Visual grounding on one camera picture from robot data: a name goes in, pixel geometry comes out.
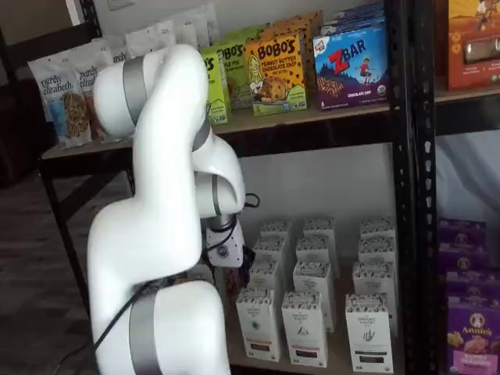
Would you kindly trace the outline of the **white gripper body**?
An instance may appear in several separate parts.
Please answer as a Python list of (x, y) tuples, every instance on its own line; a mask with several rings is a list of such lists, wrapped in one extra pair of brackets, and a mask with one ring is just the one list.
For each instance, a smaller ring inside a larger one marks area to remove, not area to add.
[(239, 268), (243, 264), (244, 235), (240, 224), (224, 232), (206, 230), (209, 263), (214, 267)]

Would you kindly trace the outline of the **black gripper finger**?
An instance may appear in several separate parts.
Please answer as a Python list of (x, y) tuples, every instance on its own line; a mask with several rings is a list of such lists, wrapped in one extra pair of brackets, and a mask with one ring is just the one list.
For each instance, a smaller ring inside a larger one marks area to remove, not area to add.
[(241, 265), (241, 276), (243, 281), (249, 281), (249, 270), (255, 261), (255, 252), (247, 245), (243, 246), (243, 263)]

